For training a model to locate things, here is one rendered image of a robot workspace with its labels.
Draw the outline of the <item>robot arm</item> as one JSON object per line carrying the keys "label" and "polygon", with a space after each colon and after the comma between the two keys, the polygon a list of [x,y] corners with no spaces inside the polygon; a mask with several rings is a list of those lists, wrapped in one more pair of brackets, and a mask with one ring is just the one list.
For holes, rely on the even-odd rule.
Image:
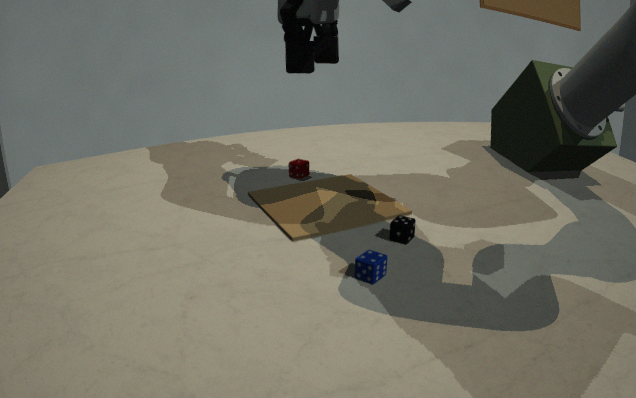
{"label": "robot arm", "polygon": [[636,95],[636,0],[572,69],[552,75],[550,92],[564,122],[585,138],[599,136],[606,117],[624,111]]}

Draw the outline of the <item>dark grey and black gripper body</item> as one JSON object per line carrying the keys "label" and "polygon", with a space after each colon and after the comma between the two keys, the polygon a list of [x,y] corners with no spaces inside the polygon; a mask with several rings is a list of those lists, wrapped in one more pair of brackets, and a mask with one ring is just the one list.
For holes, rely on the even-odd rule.
{"label": "dark grey and black gripper body", "polygon": [[[278,0],[278,21],[282,25],[280,9],[286,1]],[[296,15],[297,18],[310,17],[313,24],[333,23],[339,18],[339,0],[303,0]]]}

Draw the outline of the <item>blue die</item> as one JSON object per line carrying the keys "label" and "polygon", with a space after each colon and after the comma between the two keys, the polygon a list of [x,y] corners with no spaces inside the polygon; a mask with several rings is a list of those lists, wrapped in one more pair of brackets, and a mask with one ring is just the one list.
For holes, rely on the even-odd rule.
{"label": "blue die", "polygon": [[386,275],[387,255],[367,250],[355,259],[355,278],[375,284]]}

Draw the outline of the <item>black die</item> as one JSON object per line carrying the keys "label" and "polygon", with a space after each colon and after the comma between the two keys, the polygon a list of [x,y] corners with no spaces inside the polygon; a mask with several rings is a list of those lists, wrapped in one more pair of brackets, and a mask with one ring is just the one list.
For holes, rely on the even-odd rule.
{"label": "black die", "polygon": [[414,218],[398,215],[390,222],[389,240],[408,244],[415,234],[415,222]]}

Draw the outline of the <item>red die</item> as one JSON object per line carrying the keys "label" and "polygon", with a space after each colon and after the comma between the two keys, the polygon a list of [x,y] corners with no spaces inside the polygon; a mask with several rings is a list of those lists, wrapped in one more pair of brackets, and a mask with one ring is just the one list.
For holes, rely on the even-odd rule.
{"label": "red die", "polygon": [[309,161],[296,159],[289,162],[289,176],[298,179],[309,176]]}

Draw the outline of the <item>tan flat mat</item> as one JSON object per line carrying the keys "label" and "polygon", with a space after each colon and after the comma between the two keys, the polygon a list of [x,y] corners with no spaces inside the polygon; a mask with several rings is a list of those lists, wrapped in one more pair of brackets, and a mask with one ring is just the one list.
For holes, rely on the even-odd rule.
{"label": "tan flat mat", "polygon": [[248,196],[292,242],[412,214],[351,174],[250,191]]}

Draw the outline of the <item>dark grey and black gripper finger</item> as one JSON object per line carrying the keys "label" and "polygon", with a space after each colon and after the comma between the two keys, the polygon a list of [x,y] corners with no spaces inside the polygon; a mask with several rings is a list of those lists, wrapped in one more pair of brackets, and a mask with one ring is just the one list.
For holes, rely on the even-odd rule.
{"label": "dark grey and black gripper finger", "polygon": [[[339,62],[338,29],[336,20],[333,23],[314,24],[317,36],[314,36],[314,61],[315,63]],[[329,27],[330,26],[330,27]]]}
{"label": "dark grey and black gripper finger", "polygon": [[[296,17],[302,3],[303,0],[287,0],[280,9],[282,28],[285,32],[287,73],[314,72],[314,41],[310,41],[314,24],[310,17]],[[304,30],[301,24],[305,26]]]}

